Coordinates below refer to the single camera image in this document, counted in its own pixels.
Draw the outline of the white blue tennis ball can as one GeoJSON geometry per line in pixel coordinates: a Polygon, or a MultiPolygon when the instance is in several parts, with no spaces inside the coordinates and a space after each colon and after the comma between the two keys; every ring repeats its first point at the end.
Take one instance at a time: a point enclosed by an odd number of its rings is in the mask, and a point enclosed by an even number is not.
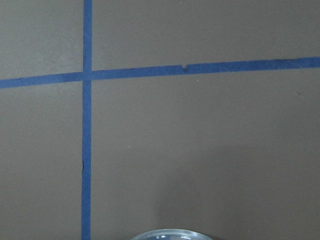
{"type": "Polygon", "coordinates": [[[132,240],[212,240],[212,238],[191,230],[170,228],[144,232],[132,240]]]}

